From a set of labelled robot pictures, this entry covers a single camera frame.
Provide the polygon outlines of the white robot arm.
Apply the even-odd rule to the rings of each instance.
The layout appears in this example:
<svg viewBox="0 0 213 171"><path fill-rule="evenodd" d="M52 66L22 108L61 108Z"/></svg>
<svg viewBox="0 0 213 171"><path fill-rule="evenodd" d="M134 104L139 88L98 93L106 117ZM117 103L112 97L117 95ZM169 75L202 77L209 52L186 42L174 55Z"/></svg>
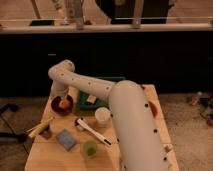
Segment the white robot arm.
<svg viewBox="0 0 213 171"><path fill-rule="evenodd" d="M52 66L51 94L65 96L70 86L108 103L125 171L169 171L169 161L144 90L119 82L79 75L70 60Z"/></svg>

